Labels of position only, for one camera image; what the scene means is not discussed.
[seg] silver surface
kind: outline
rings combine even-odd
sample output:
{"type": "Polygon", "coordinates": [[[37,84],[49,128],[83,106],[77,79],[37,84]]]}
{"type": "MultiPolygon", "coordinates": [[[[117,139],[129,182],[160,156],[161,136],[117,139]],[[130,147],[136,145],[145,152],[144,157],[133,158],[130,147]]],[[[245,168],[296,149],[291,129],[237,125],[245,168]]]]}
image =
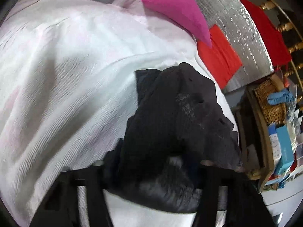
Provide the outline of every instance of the silver surface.
{"type": "Polygon", "coordinates": [[[227,93],[273,72],[264,42],[239,0],[196,0],[209,28],[218,25],[238,53],[243,66],[228,82],[227,93]]]}

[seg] red folded fabric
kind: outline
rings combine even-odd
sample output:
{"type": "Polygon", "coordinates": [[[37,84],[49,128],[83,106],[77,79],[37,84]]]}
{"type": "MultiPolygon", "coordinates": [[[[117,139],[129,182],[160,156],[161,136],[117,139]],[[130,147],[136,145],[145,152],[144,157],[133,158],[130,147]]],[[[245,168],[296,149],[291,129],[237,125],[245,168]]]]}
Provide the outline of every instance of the red folded fabric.
{"type": "Polygon", "coordinates": [[[212,48],[198,40],[198,54],[219,87],[223,89],[242,66],[242,62],[217,25],[214,25],[209,32],[212,48]]]}
{"type": "Polygon", "coordinates": [[[291,61],[282,34],[274,27],[261,8],[248,0],[240,0],[254,21],[272,60],[272,65],[283,66],[291,61]]]}

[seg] magenta pillow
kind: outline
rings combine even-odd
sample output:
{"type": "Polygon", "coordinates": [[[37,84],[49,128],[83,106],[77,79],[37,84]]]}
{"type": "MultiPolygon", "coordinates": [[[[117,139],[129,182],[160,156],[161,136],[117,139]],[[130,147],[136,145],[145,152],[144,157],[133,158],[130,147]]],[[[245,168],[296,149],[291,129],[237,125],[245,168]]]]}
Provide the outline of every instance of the magenta pillow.
{"type": "Polygon", "coordinates": [[[141,0],[147,8],[157,11],[189,30],[211,47],[209,29],[195,0],[141,0]]]}

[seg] wicker basket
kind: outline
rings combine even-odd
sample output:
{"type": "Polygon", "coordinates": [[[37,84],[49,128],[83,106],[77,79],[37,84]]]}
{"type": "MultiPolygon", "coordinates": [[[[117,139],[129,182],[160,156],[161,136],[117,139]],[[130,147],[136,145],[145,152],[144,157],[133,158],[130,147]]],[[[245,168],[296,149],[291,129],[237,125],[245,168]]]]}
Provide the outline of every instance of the wicker basket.
{"type": "Polygon", "coordinates": [[[265,121],[267,125],[271,123],[276,124],[285,124],[285,115],[286,115],[286,107],[285,103],[281,103],[278,105],[269,105],[267,102],[267,96],[271,93],[277,92],[277,88],[271,82],[270,79],[267,79],[262,84],[260,84],[257,88],[255,88],[255,95],[263,112],[265,121]]]}

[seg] teal box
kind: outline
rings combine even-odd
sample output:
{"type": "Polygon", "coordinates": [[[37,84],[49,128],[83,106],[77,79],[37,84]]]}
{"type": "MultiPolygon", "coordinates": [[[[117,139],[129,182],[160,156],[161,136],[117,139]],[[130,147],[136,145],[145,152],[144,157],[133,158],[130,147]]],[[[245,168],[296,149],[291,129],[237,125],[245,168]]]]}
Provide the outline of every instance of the teal box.
{"type": "Polygon", "coordinates": [[[277,164],[275,175],[283,174],[294,162],[294,154],[292,153],[291,141],[286,125],[276,129],[278,139],[281,145],[281,159],[277,164]]]}

